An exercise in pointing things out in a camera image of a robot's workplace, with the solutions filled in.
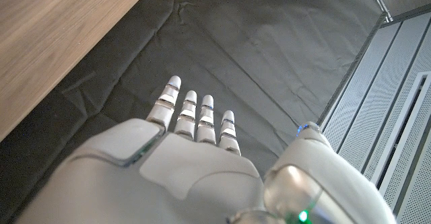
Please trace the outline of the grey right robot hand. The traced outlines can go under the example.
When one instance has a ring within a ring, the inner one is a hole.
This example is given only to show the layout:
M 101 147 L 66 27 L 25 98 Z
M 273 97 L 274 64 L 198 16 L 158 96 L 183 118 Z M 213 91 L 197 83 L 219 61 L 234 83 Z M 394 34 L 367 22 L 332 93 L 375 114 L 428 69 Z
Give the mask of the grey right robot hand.
M 169 79 L 147 118 L 88 139 L 52 173 L 18 223 L 394 223 L 378 192 L 307 122 L 265 174 L 238 145 L 234 113 L 216 134 L 210 95 Z

